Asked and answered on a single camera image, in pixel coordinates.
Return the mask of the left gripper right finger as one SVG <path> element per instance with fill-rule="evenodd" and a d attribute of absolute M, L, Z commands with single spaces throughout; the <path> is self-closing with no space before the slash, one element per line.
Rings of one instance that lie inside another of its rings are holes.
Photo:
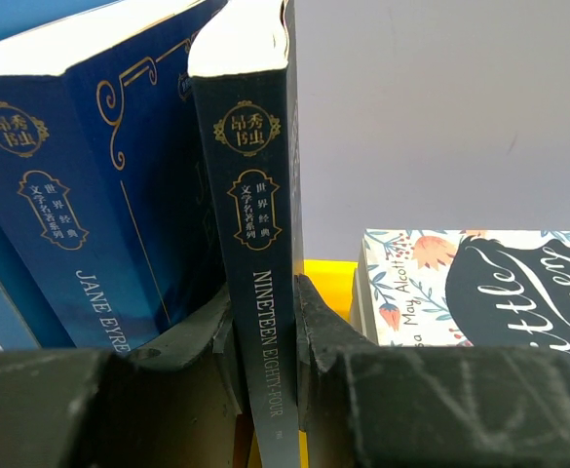
<path fill-rule="evenodd" d="M 523 347 L 382 347 L 297 278 L 313 467 L 570 467 L 570 368 Z"/>

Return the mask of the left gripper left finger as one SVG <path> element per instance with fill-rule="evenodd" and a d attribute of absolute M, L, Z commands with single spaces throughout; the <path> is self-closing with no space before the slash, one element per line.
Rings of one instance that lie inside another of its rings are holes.
<path fill-rule="evenodd" d="M 0 352 L 0 467 L 244 467 L 252 434 L 226 290 L 126 355 Z"/>

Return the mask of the Jane Eyre blue book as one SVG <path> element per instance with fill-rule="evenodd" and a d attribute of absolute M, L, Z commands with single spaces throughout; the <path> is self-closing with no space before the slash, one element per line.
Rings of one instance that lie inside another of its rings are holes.
<path fill-rule="evenodd" d="M 0 41 L 0 227 L 73 342 L 127 353 L 224 281 L 190 48 L 218 1 L 117 1 Z"/>

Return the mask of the Nineteen Eighty-Four dark book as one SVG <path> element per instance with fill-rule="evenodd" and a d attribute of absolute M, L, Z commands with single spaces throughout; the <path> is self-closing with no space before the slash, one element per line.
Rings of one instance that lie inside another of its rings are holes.
<path fill-rule="evenodd" d="M 293 3 L 227 3 L 196 37 L 188 71 L 261 461 L 296 467 L 304 263 Z"/>

